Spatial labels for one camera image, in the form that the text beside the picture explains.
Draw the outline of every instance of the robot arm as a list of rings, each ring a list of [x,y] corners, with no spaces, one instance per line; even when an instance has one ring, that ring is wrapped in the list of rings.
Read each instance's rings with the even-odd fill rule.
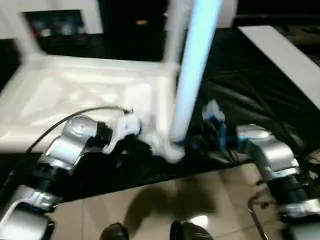
[[[0,239],[49,239],[54,223],[45,213],[53,212],[62,199],[64,185],[85,152],[99,147],[109,154],[127,135],[138,135],[141,124],[133,112],[112,126],[85,115],[66,122],[40,156],[35,169],[26,176],[0,212]]]
[[[320,200],[292,150],[266,129],[239,126],[238,151],[248,154],[274,198],[279,213],[291,219],[320,215]]]

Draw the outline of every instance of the black cable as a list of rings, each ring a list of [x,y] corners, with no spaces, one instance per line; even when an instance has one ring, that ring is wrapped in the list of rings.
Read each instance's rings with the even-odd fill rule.
[[[132,112],[132,110],[127,110],[124,109],[120,106],[98,106],[98,107],[91,107],[91,108],[87,108],[81,111],[77,111],[73,114],[70,114],[66,117],[64,117],[63,119],[61,119],[60,121],[58,121],[57,123],[55,123],[54,125],[52,125],[47,131],[45,131],[40,137],[38,137],[38,139],[26,150],[24,157],[21,157],[17,163],[15,164],[15,166],[12,168],[12,170],[10,171],[10,174],[8,175],[8,177],[6,178],[5,183],[2,185],[2,188],[0,189],[0,199],[3,198],[3,196],[6,195],[6,190],[7,188],[9,188],[11,183],[15,183],[15,179],[17,178],[17,173],[19,174],[19,171],[23,171],[23,168],[25,167],[23,165],[23,163],[25,163],[26,158],[29,156],[29,154],[32,152],[32,150],[35,148],[35,146],[44,138],[46,137],[52,130],[54,130],[56,127],[58,127],[60,124],[64,123],[65,121],[86,113],[86,112],[91,112],[91,111],[96,111],[96,110],[119,110],[119,111],[123,111],[124,114],[130,113]]]
[[[109,109],[109,110],[121,110],[123,111],[124,114],[127,114],[130,112],[130,110],[124,109],[122,107],[119,106],[97,106],[97,107],[91,107],[91,108],[87,108],[81,111],[77,111],[73,114],[70,114],[66,117],[64,117],[63,119],[61,119],[60,121],[58,121],[57,123],[55,123],[54,125],[52,125],[47,131],[45,131],[40,137],[38,137],[38,139],[30,146],[28,147],[28,149],[26,150],[26,154],[30,154],[32,152],[32,150],[35,148],[35,146],[42,140],[44,139],[49,133],[51,133],[55,128],[57,128],[59,125],[63,124],[65,121],[68,121],[69,119],[83,114],[83,113],[87,113],[87,112],[91,112],[91,111],[95,111],[95,110],[103,110],[103,109]]]

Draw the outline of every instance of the wall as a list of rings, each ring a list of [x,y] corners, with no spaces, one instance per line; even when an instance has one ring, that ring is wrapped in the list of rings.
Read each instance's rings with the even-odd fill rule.
[[[102,23],[97,0],[15,0],[17,9],[20,12],[31,11],[48,11],[48,10],[70,10],[80,9],[82,17],[86,25],[86,29],[90,34],[98,34],[102,32]],[[191,4],[192,0],[184,0],[186,4]],[[237,10],[237,0],[223,0],[219,28],[229,27]],[[0,12],[0,39],[9,38],[10,31],[3,24],[3,18]]]
[[[80,9],[89,34],[102,32],[97,0],[15,0],[20,12]],[[11,37],[0,12],[0,39]]]

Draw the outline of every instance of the black tablecloth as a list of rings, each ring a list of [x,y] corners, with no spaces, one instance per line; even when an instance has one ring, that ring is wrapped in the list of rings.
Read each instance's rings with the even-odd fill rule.
[[[130,38],[130,44],[117,55],[122,40],[109,39],[102,34],[87,35],[77,40],[58,39],[43,42],[49,54],[77,57],[112,58],[125,60],[160,61],[164,33],[153,33],[152,39],[141,35]],[[320,111],[308,98],[237,29],[216,31],[191,128],[201,123],[203,106],[215,98],[231,124],[257,124],[271,130],[287,143],[297,156],[320,145]],[[21,154],[0,155],[0,181]],[[106,156],[89,153],[81,162],[66,192],[66,200],[90,197],[140,185],[165,181],[200,172],[229,167],[189,151],[178,164],[142,153]]]

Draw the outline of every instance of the beige floor tile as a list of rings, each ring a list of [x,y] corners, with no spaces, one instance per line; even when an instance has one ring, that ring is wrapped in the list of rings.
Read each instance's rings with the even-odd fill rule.
[[[281,229],[284,226],[281,222],[268,222],[265,223],[263,227],[269,240],[283,240]],[[262,240],[262,238],[255,227],[250,227],[246,230],[240,230],[217,237],[215,240]]]
[[[60,204],[50,217],[56,222],[52,240],[82,239],[83,200]]]
[[[160,182],[86,199],[83,239],[98,239],[112,223],[128,228],[133,240],[167,239],[171,223],[185,219],[175,181]]]
[[[176,184],[187,219],[201,216],[213,237],[242,229],[218,172],[176,179]]]
[[[260,178],[257,168],[254,164],[245,164],[221,170],[219,175],[235,209],[236,216],[241,220],[242,228],[252,226],[254,223],[248,212],[248,199],[257,191],[266,188],[265,185],[256,186],[256,182]],[[271,201],[268,191],[265,191],[259,200]],[[269,205],[266,209],[256,206],[255,210],[262,223],[277,219],[274,205]]]

